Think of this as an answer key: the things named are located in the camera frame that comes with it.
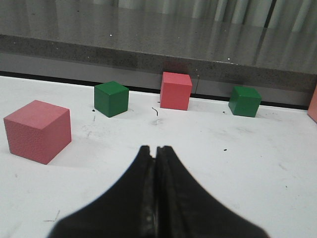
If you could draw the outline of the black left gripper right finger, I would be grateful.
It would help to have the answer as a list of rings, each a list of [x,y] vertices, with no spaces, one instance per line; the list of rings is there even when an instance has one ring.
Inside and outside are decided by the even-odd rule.
[[[157,148],[157,235],[160,238],[266,238],[260,227],[212,197],[173,148]]]

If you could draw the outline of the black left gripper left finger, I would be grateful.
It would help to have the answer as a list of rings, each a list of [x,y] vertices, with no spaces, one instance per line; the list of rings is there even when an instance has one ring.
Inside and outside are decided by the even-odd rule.
[[[130,167],[98,199],[61,219],[51,238],[154,238],[155,161],[142,146]]]

